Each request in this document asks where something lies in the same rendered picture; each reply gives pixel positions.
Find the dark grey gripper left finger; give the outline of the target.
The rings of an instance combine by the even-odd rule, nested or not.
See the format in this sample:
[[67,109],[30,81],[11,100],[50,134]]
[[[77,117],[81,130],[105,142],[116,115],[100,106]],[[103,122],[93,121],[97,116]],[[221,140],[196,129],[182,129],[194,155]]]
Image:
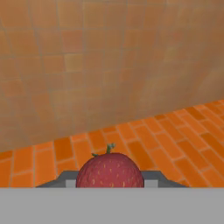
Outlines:
[[55,180],[40,185],[43,188],[75,188],[77,171],[63,171]]

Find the red strawberry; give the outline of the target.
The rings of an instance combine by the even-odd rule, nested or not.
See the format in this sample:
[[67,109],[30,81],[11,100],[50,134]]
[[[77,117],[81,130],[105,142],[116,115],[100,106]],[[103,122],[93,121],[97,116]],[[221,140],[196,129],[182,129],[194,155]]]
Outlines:
[[79,170],[78,188],[144,188],[144,177],[128,156],[113,152],[114,143],[107,145],[104,154],[92,154]]

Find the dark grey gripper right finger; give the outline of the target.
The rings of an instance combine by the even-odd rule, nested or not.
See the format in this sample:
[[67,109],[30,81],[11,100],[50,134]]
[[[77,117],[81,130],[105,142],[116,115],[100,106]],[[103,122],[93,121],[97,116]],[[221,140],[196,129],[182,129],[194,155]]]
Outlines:
[[142,171],[145,188],[183,187],[183,185],[169,180],[161,171]]

